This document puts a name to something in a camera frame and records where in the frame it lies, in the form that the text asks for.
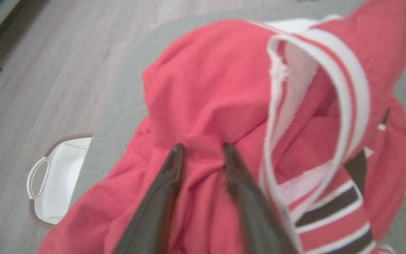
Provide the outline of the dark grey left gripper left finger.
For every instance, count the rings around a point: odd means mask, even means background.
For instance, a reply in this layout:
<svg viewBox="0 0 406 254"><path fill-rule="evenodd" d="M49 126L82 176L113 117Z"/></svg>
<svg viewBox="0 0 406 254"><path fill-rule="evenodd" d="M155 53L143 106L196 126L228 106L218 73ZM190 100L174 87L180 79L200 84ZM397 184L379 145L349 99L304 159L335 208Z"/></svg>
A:
<svg viewBox="0 0 406 254"><path fill-rule="evenodd" d="M167 254L174 208L183 181L185 148L175 145L119 239L115 254Z"/></svg>

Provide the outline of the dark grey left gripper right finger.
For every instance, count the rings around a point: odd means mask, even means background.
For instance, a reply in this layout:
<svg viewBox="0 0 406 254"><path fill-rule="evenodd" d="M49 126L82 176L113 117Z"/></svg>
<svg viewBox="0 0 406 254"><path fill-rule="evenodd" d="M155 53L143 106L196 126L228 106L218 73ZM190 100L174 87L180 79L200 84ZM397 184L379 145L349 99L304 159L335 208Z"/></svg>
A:
<svg viewBox="0 0 406 254"><path fill-rule="evenodd" d="M235 146L224 143L222 149L227 193L238 207L245 252L296 254L296 248Z"/></svg>

